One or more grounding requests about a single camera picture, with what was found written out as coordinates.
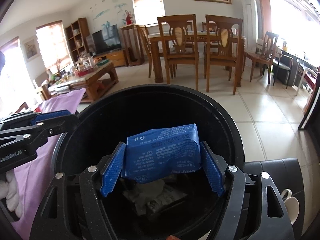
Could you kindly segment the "white gloved left hand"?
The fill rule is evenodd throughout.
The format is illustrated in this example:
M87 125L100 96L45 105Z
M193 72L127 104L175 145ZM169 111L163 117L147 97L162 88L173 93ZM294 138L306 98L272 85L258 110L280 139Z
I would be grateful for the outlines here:
M23 207L14 170L6 172L4 178L1 178L1 200L3 199L6 200L7 209L20 219Z

